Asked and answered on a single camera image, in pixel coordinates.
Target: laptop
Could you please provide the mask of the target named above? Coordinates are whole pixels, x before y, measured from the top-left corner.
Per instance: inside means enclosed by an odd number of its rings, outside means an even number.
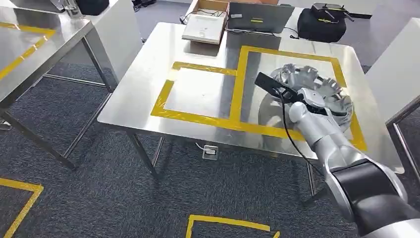
[[[227,28],[281,33],[294,9],[292,6],[231,2]]]

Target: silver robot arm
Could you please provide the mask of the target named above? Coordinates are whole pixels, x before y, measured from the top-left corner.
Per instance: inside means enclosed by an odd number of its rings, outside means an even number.
[[[420,213],[407,203],[398,177],[347,140],[317,92],[303,88],[298,95],[303,100],[291,106],[290,120],[316,153],[339,210],[357,224],[359,235],[420,237]],[[311,113],[307,105],[326,115]]]

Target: power outlet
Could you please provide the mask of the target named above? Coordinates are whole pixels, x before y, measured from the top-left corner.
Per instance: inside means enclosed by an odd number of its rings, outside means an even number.
[[[204,145],[203,159],[217,160],[219,156],[219,147],[212,145]]]

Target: white cable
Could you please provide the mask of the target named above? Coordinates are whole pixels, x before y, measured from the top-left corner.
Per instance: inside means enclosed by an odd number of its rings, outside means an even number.
[[[215,150],[212,150],[212,149],[205,149],[205,148],[201,147],[198,143],[196,143],[196,145],[198,146],[198,148],[200,148],[200,149],[202,149],[202,150],[206,151],[206,154],[210,154],[210,155],[215,155],[215,154],[216,154],[216,151],[215,151]]]
[[[201,147],[198,143],[196,143],[196,145],[198,146],[198,148],[200,148],[202,150],[208,150],[208,149],[205,149],[205,148]]]

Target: black arm segment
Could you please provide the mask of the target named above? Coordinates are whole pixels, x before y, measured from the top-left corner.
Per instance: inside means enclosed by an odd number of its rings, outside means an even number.
[[[395,222],[420,218],[397,193],[386,174],[367,159],[332,171],[349,199],[359,235]]]

